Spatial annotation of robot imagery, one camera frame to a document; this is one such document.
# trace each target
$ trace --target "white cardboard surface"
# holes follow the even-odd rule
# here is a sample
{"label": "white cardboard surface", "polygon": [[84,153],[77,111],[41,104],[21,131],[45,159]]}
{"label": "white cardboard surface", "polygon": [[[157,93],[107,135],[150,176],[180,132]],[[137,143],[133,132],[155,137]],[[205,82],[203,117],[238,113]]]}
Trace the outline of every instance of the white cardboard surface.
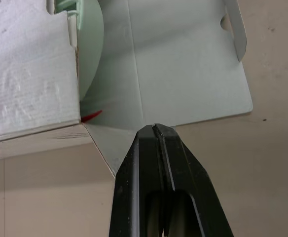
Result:
{"label": "white cardboard surface", "polygon": [[125,155],[144,125],[175,126],[252,110],[238,60],[246,50],[245,30],[237,22],[241,21],[237,2],[226,2],[235,43],[220,26],[225,15],[222,0],[100,1],[104,51],[87,92],[90,100],[81,103],[81,110],[83,114],[90,108],[103,110],[93,124],[113,133],[128,131],[126,144],[122,137],[104,137],[87,127],[113,173],[124,156],[102,145],[113,144]]}
{"label": "white cardboard surface", "polygon": [[79,122],[75,51],[66,12],[46,1],[0,1],[0,136]]}

